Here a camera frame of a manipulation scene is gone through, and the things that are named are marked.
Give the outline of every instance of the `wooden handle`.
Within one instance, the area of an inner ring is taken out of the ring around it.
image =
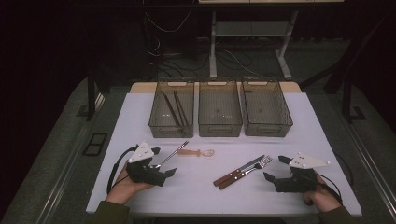
[[[200,150],[188,150],[188,149],[179,149],[177,152],[178,155],[194,155],[194,156],[201,156]]]
[[[219,179],[217,179],[217,180],[215,180],[215,182],[213,182],[213,184],[217,187],[219,184],[221,184],[222,182],[224,182],[224,181],[226,181],[226,180],[228,180],[228,179],[230,179],[230,178],[233,178],[234,176],[236,176],[237,174],[239,174],[241,171],[238,169],[238,170],[234,170],[234,171],[232,171],[232,172],[230,172],[229,174],[227,174],[227,175],[225,175],[225,176],[223,176],[223,177],[221,177],[221,178],[219,178]]]
[[[230,186],[231,184],[235,183],[236,181],[242,179],[243,177],[245,177],[245,172],[239,173],[235,176],[233,176],[233,178],[228,178],[226,181],[222,182],[219,184],[219,188],[220,189],[225,189],[228,186]]]

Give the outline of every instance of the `table surface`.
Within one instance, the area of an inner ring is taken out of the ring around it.
[[[177,168],[175,175],[167,178],[163,187],[140,192],[127,204],[134,216],[296,217],[315,214],[316,208],[306,206],[300,193],[277,193],[274,185],[267,182],[262,174],[265,171],[276,178],[289,178],[289,166],[279,162],[277,157],[293,158],[299,152],[331,163],[330,166],[316,168],[316,171],[337,185],[348,211],[353,216],[361,216],[361,207],[332,153],[312,105],[297,84],[281,83],[293,119],[293,126],[284,138],[245,136],[243,129],[239,137],[200,137],[198,91],[194,100],[194,137],[153,138],[148,124],[155,86],[156,83],[135,83],[131,93],[125,97],[86,209],[88,213],[93,213],[106,197],[113,164],[126,149],[143,141],[152,147],[160,147],[160,153],[151,163],[157,164],[188,140],[185,148],[215,149],[214,156],[174,156],[161,171]],[[263,170],[254,171],[223,190],[213,185],[216,179],[263,154],[273,158]],[[122,162],[131,155],[127,154]]]

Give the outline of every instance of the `gray carpet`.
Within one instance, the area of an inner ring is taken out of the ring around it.
[[[235,43],[219,43],[219,48],[233,49]],[[254,73],[282,78],[273,49],[278,42],[255,40],[253,48],[246,51],[236,50],[234,56],[240,63]],[[347,41],[328,41],[319,43],[301,41],[290,43],[286,60],[293,75],[293,81],[301,82],[335,63],[345,52]],[[223,63],[218,62],[219,76],[241,76],[249,74],[246,69],[232,62],[233,57],[227,52],[220,52]],[[181,72],[186,77],[208,75],[207,53],[202,53],[194,59],[170,57],[172,67],[160,65],[159,76],[179,76]],[[351,138],[348,128],[341,116],[341,92],[326,95],[323,85],[327,78],[304,89],[314,107],[330,145],[339,157],[346,178],[353,180],[354,192],[361,204],[363,216],[357,217],[360,223],[394,223],[394,219],[385,206],[381,195],[368,175],[359,157],[358,148]],[[101,162],[106,153],[106,146],[111,138],[122,101],[129,87],[114,87],[102,98],[94,119],[86,121],[79,117],[78,112],[87,104],[86,80],[76,87],[64,107],[40,155],[37,157],[29,175],[24,180],[12,205],[2,223],[36,223],[37,219],[46,223],[83,223],[89,216],[85,212],[94,181]],[[352,126],[366,148],[370,151],[381,174],[392,189],[396,189],[394,176],[396,173],[396,138],[387,124],[367,102],[358,90],[353,91],[352,104],[358,106],[367,120],[354,121]],[[81,151],[87,146],[93,133],[107,133],[104,149],[98,157],[82,156]],[[61,192],[58,197],[51,194],[52,190]],[[49,200],[53,209],[41,211]],[[284,220],[289,224],[318,223],[315,217],[288,217]]]

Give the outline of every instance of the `sleeve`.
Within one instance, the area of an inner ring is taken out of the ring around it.
[[[128,220],[129,207],[101,201],[96,212],[86,224],[125,224]]]
[[[349,214],[344,206],[333,209],[329,212],[318,213],[320,224],[355,224],[358,223]]]

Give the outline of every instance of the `human hand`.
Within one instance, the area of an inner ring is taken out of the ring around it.
[[[317,175],[317,179],[319,183],[326,184],[319,175]],[[317,185],[315,191],[303,193],[303,198],[306,203],[313,203],[319,212],[329,212],[335,208],[341,207],[341,204],[334,196],[321,185]]]
[[[135,183],[126,172],[126,162],[116,180],[116,185],[107,194],[106,201],[111,203],[126,204],[136,193],[152,188],[146,183]]]

